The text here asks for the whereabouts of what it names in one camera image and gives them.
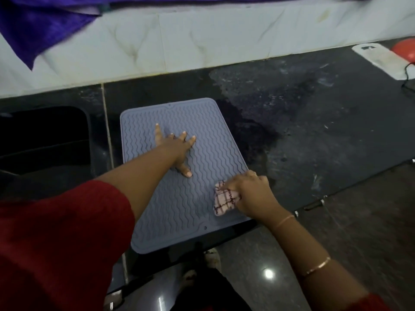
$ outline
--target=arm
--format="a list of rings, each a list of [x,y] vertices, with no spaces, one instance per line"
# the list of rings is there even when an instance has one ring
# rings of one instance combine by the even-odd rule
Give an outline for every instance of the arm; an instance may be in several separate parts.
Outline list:
[[[304,295],[313,310],[342,311],[369,295],[344,267],[329,260],[308,276],[307,272],[327,260],[329,254],[290,212],[275,199],[266,177],[248,171],[228,181],[223,188],[238,191],[240,211],[262,222],[287,256]]]
[[[136,221],[150,202],[158,183],[171,167],[176,167],[186,177],[192,176],[183,161],[196,137],[193,136],[186,142],[187,133],[183,132],[178,138],[174,138],[173,134],[164,138],[158,124],[155,134],[155,149],[97,178],[113,185],[127,197]]]

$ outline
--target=floor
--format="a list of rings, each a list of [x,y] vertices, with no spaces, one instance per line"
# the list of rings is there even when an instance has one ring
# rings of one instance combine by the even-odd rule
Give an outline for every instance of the floor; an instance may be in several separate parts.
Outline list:
[[[393,310],[409,311],[415,305],[414,204],[415,164],[403,164],[301,210],[298,220]],[[217,249],[223,274],[252,310],[310,310],[287,258],[264,227]],[[265,268],[274,270],[274,280],[263,277]],[[121,310],[169,310],[181,269],[156,274]]]

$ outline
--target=silicone drying mat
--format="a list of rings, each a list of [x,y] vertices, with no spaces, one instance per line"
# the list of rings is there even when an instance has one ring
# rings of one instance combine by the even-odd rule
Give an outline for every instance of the silicone drying mat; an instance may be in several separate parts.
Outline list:
[[[124,111],[122,155],[127,162],[155,147],[154,128],[165,136],[188,132],[196,143],[186,163],[193,176],[169,170],[134,228],[131,247],[145,254],[246,221],[238,210],[215,216],[215,183],[247,170],[246,163],[213,99],[172,102]]]

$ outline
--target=bangle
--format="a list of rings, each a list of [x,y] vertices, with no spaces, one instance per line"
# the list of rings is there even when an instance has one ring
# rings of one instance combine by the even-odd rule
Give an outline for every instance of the bangle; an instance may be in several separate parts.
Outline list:
[[[328,256],[328,257],[326,258],[326,260],[325,260],[323,263],[321,263],[321,264],[319,264],[319,265],[317,265],[317,266],[313,267],[312,269],[308,270],[307,272],[305,272],[305,273],[304,273],[303,275],[301,275],[301,276],[302,276],[303,278],[307,277],[308,275],[310,275],[310,274],[314,273],[315,271],[319,270],[320,268],[322,268],[322,267],[326,266],[326,265],[327,265],[327,263],[331,261],[331,259],[332,259],[332,258],[331,258],[330,256]]]
[[[284,218],[283,220],[281,220],[277,226],[275,226],[275,229],[277,229],[279,226],[281,226],[283,223],[285,223],[287,220],[289,220],[290,218],[294,218],[294,215],[289,215],[286,218]]]

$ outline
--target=red sleeve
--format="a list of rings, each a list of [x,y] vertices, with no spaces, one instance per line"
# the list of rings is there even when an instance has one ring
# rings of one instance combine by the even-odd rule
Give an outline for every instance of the red sleeve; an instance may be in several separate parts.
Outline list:
[[[0,281],[0,304],[20,310],[30,302],[19,300],[47,297],[44,310],[102,310],[112,266],[128,248],[133,229],[127,198],[96,180],[53,198],[1,203],[0,273],[6,277]]]
[[[369,294],[351,305],[346,311],[391,311],[391,309],[383,302],[381,297],[376,294]]]

